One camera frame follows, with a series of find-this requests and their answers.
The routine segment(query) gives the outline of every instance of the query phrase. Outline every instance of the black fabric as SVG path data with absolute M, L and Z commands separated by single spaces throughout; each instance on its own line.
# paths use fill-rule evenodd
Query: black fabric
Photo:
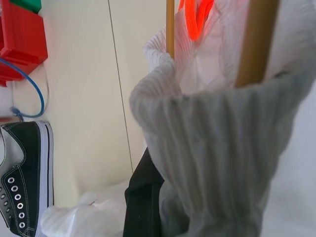
M 160 237 L 159 192 L 163 182 L 147 148 L 125 191 L 123 237 Z
M 34 237 L 39 218 L 40 199 L 40 131 L 35 122 L 9 124 L 3 127 L 21 146 L 24 152 L 24 159 L 18 166 L 5 174 L 1 181 L 6 192 L 10 195 L 10 201 L 14 210 L 14 217 L 10 222 L 10 230 L 18 236 Z M 7 182 L 8 178 L 15 179 L 13 184 Z M 15 200 L 15 195 L 20 194 L 21 199 Z M 25 217 L 20 219 L 19 213 L 23 212 Z M 25 223 L 24 228 L 19 228 L 21 222 Z

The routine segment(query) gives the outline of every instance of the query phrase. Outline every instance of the green object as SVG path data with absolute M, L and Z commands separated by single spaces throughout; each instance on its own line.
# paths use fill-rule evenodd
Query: green object
M 26 8 L 34 13 L 38 13 L 41 9 L 40 0 L 10 0 L 11 3 L 14 3 L 18 6 Z

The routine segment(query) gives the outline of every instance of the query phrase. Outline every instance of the orange rope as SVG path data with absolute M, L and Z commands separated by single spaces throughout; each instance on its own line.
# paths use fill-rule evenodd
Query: orange rope
M 195 0 L 181 0 L 179 10 L 184 7 L 189 36 L 192 40 L 198 40 L 202 34 L 204 23 L 214 5 L 214 0 L 202 0 L 198 6 L 196 15 Z

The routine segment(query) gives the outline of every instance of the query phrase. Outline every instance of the gray knit fabric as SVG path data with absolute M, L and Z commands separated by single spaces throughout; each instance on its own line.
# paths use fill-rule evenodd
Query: gray knit fabric
M 304 31 L 299 57 L 262 84 L 240 89 L 183 95 L 173 60 L 159 43 L 148 50 L 153 70 L 133 90 L 130 105 L 165 179 L 159 197 L 164 237 L 260 235 L 278 158 L 315 78 L 309 26 L 298 29 Z

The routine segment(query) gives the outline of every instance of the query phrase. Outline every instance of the white rubber sole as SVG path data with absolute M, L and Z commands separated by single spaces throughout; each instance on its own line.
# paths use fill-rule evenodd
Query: white rubber sole
M 47 122 L 37 121 L 40 131 L 40 192 L 39 219 L 35 237 L 45 237 L 41 231 L 40 220 L 49 206 L 54 204 L 53 187 L 53 131 Z

